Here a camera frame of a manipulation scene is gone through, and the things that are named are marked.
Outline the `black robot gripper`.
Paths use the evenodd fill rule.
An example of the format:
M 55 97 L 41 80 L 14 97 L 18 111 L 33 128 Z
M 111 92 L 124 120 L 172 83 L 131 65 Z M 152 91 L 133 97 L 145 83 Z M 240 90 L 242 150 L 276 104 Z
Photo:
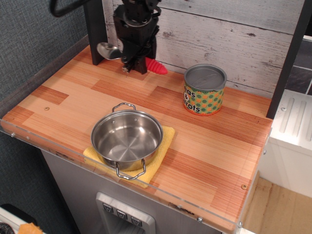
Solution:
M 151 22 L 142 27 L 131 27 L 124 21 L 115 23 L 118 39 L 122 42 L 123 49 L 121 61 L 123 70 L 135 70 L 142 75 L 147 73 L 146 57 L 156 58 L 156 34 L 159 26 Z

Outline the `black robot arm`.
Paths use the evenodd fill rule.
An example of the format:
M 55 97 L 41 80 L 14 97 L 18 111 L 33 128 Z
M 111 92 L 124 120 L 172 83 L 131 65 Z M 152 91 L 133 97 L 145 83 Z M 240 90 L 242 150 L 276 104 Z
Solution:
M 161 9 L 158 0 L 124 0 L 114 11 L 117 38 L 122 42 L 123 70 L 147 73 L 146 58 L 156 57 Z

